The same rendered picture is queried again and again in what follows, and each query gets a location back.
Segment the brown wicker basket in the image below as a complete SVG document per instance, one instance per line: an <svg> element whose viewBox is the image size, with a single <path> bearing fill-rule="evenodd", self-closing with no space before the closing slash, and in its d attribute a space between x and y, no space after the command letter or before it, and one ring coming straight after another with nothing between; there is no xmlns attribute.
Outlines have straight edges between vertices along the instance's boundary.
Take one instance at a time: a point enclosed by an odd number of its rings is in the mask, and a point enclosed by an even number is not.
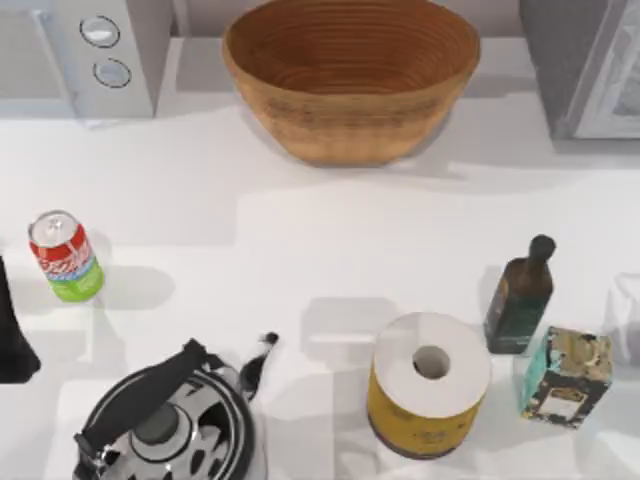
<svg viewBox="0 0 640 480"><path fill-rule="evenodd" d="M476 28L432 0L268 0L223 59L257 121L319 166L378 166L440 127L480 60Z"/></svg>

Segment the yellow-wrapped paper roll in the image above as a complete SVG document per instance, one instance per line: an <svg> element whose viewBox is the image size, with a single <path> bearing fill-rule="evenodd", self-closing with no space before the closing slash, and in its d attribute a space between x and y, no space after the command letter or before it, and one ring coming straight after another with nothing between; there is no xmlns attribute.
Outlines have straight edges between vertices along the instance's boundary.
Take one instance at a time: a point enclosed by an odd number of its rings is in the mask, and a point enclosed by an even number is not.
<svg viewBox="0 0 640 480"><path fill-rule="evenodd" d="M449 315L410 313L378 334L367 416L379 440L412 459L434 459L468 435L491 380L480 334Z"/></svg>

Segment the dark green bottle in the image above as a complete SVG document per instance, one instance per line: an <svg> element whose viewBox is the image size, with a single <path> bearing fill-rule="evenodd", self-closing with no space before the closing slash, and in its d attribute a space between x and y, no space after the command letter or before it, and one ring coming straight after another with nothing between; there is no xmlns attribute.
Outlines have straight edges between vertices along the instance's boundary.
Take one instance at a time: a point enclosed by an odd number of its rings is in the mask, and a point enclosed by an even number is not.
<svg viewBox="0 0 640 480"><path fill-rule="evenodd" d="M527 349L554 291L548 262L555 250L555 241L539 234L525 257L506 263L484 320L490 353L519 355Z"/></svg>

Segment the red and green can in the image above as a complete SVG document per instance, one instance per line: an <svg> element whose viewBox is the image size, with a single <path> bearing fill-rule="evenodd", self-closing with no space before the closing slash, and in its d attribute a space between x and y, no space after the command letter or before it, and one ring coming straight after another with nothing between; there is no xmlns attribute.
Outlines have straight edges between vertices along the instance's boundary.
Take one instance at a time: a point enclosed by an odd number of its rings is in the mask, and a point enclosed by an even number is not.
<svg viewBox="0 0 640 480"><path fill-rule="evenodd" d="M104 272L82 223L65 210L38 216L28 228L29 246L54 294L83 302L104 285Z"/></svg>

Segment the small microwave knob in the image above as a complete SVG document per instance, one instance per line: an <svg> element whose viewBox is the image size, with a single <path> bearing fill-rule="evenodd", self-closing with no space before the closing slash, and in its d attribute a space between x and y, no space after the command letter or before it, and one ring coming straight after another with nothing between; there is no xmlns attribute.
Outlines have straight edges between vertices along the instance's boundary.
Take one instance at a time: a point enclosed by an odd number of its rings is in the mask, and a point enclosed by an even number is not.
<svg viewBox="0 0 640 480"><path fill-rule="evenodd" d="M121 89L126 87L132 79L129 67L113 58L95 62L92 67L94 78L104 87Z"/></svg>

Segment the teal and cream box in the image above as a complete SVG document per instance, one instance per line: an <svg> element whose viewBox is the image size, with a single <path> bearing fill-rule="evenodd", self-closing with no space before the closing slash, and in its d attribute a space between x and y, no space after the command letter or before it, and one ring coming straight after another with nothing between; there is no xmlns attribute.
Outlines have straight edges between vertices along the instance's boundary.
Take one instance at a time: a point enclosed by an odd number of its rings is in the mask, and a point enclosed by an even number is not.
<svg viewBox="0 0 640 480"><path fill-rule="evenodd" d="M579 428L612 384L612 358L608 336L550 326L524 374L520 415Z"/></svg>

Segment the pale microwave oven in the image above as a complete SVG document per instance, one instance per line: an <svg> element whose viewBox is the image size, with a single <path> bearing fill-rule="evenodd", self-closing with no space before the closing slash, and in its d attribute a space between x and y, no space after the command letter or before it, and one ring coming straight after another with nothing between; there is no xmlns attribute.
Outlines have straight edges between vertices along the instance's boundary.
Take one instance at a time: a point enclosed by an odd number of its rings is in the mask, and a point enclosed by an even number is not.
<svg viewBox="0 0 640 480"><path fill-rule="evenodd" d="M120 40L89 45L80 22L113 20ZM0 119L147 119L156 114L174 21L172 0L0 0ZM95 62L125 63L131 82L102 86Z"/></svg>

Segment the large microwave knob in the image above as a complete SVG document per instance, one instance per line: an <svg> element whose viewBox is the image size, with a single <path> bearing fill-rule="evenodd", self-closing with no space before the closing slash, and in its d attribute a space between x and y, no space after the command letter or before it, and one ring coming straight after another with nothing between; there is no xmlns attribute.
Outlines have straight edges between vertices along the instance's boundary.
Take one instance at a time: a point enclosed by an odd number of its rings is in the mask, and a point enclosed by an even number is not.
<svg viewBox="0 0 640 480"><path fill-rule="evenodd" d="M112 48L120 40L118 25L108 17L95 16L80 22L79 31L82 38L97 48Z"/></svg>

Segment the grey cabinet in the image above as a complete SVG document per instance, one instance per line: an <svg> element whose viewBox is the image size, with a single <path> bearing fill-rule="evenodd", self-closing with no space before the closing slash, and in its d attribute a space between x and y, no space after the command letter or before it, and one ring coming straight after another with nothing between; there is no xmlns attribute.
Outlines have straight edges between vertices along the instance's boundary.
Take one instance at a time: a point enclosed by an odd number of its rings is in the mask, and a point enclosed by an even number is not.
<svg viewBox="0 0 640 480"><path fill-rule="evenodd" d="M640 0L519 0L553 139L640 140Z"/></svg>

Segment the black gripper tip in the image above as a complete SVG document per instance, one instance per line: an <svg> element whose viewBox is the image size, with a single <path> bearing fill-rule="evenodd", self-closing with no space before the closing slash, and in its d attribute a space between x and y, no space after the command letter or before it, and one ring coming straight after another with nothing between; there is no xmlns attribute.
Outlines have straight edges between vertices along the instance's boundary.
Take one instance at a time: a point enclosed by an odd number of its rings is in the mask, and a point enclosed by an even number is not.
<svg viewBox="0 0 640 480"><path fill-rule="evenodd" d="M0 256L0 384L25 384L41 368L41 361L24 336L11 298Z"/></svg>

